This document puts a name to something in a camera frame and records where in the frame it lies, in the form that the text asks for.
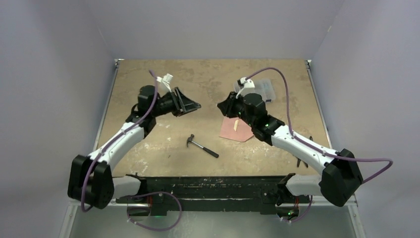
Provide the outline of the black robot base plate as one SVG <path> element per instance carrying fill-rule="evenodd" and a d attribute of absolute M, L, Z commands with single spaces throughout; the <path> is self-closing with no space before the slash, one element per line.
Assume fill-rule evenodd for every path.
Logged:
<path fill-rule="evenodd" d="M 296 204 L 307 205 L 310 201 L 309 195 L 301 195 L 279 202 L 278 183 L 287 176 L 138 177 L 141 179 L 138 195 L 114 200 L 127 205 L 149 203 L 153 216 L 177 210 L 287 216 L 286 208 L 296 216 Z"/>

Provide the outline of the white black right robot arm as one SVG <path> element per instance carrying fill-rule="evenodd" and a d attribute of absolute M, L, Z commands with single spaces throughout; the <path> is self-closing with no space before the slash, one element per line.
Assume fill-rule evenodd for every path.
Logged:
<path fill-rule="evenodd" d="M 342 207 L 363 182 L 354 154 L 336 150 L 303 138 L 283 121 L 268 114 L 259 94 L 237 96 L 230 92 L 218 103 L 223 116 L 239 118 L 251 127 L 256 139 L 282 149 L 312 167 L 317 175 L 290 174 L 278 183 L 279 202 L 289 202 L 296 196 L 323 196 L 331 204 Z"/>

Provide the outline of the clear plastic screw organizer box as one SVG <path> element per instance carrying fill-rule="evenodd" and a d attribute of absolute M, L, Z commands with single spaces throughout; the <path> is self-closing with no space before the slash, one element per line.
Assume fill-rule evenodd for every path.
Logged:
<path fill-rule="evenodd" d="M 255 84 L 255 92 L 256 94 L 261 95 L 262 100 L 265 102 L 272 102 L 276 99 L 275 91 L 272 86 L 271 81 L 268 78 L 259 79 Z M 239 86 L 237 81 L 233 83 L 234 92 L 237 93 L 239 91 Z"/>

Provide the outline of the aluminium frame rail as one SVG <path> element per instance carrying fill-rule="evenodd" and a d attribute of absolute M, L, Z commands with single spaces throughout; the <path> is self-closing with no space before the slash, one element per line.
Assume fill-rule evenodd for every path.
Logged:
<path fill-rule="evenodd" d="M 141 177 L 127 174 L 114 177 L 113 169 L 165 114 L 176 117 L 198 110 L 201 105 L 171 88 L 170 74 L 155 77 L 154 85 L 140 88 L 121 129 L 103 146 L 88 155 L 76 156 L 71 164 L 67 194 L 78 200 L 83 211 L 104 209 L 111 201 L 128 205 L 146 202 L 152 216 L 168 211 L 259 212 L 277 215 L 292 223 L 300 220 L 300 201 L 313 203 L 322 196 L 342 207 L 365 182 L 354 154 L 323 147 L 304 138 L 267 112 L 266 101 L 254 92 L 250 77 L 239 79 L 232 91 L 218 103 L 221 113 L 249 126 L 252 134 L 267 145 L 289 152 L 316 170 L 316 175 L 290 173 L 285 176 L 227 177 Z"/>

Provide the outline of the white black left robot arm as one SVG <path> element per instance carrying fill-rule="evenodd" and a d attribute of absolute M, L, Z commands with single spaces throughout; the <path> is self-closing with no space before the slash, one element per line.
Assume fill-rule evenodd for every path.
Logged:
<path fill-rule="evenodd" d="M 139 90 L 135 104 L 121 129 L 103 146 L 87 156 L 76 156 L 71 164 L 67 194 L 80 201 L 87 212 L 93 207 L 104 209 L 113 199 L 129 196 L 134 202 L 146 200 L 148 190 L 135 175 L 114 177 L 112 171 L 122 158 L 145 139 L 156 125 L 156 118 L 166 114 L 180 117 L 201 108 L 178 87 L 163 96 L 153 85 Z"/>

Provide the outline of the black handled hammer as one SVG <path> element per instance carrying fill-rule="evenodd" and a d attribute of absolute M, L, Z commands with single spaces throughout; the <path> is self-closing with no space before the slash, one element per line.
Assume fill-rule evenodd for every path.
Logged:
<path fill-rule="evenodd" d="M 216 152 L 214 152 L 214 151 L 212 151 L 212 150 L 210 150 L 210 149 L 208 149 L 207 147 L 205 147 L 205 146 L 203 146 L 203 145 L 201 145 L 201 144 L 199 144 L 199 143 L 197 143 L 196 141 L 194 141 L 194 134 L 191 134 L 188 138 L 187 138 L 187 142 L 186 142 L 186 145 L 187 145 L 187 147 L 189 146 L 189 144 L 194 144 L 194 145 L 196 145 L 196 146 L 198 146 L 199 148 L 201 148 L 203 151 L 205 151 L 206 153 L 208 153 L 208 154 L 210 154 L 210 155 L 212 155 L 213 157 L 215 157 L 215 158 L 218 158 L 219 157 L 219 154 L 218 153 L 216 153 Z"/>

